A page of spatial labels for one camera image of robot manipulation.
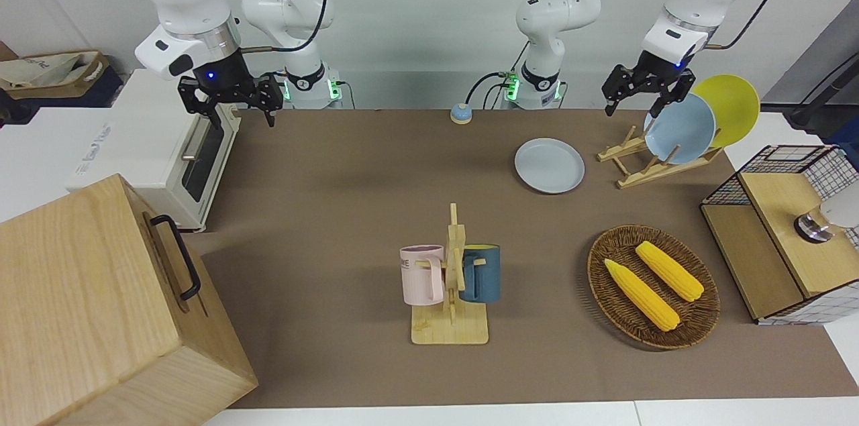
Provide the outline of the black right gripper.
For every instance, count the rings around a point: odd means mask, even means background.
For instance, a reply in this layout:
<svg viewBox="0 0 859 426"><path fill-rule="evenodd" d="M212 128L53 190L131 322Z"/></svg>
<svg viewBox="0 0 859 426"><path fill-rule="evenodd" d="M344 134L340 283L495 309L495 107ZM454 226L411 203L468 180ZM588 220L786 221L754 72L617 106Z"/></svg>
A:
<svg viewBox="0 0 859 426"><path fill-rule="evenodd" d="M281 84L273 74L252 77L241 50L194 69L193 75L195 78L182 76L177 84L187 113L199 114L222 130L218 102L254 102L268 126L275 127L275 114L283 108Z"/></svg>

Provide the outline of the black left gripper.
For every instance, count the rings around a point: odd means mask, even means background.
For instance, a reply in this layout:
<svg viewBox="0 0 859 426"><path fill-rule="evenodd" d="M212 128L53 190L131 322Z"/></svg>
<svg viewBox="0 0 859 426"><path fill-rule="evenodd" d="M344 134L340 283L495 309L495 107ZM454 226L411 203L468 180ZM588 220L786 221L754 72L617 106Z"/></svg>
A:
<svg viewBox="0 0 859 426"><path fill-rule="evenodd" d="M658 96L651 106L650 117L656 119L663 108L685 99L696 81L687 62L674 63L642 50L633 68L622 64L614 66L601 86L605 98L605 114L613 116L622 100L639 90L656 89Z"/></svg>

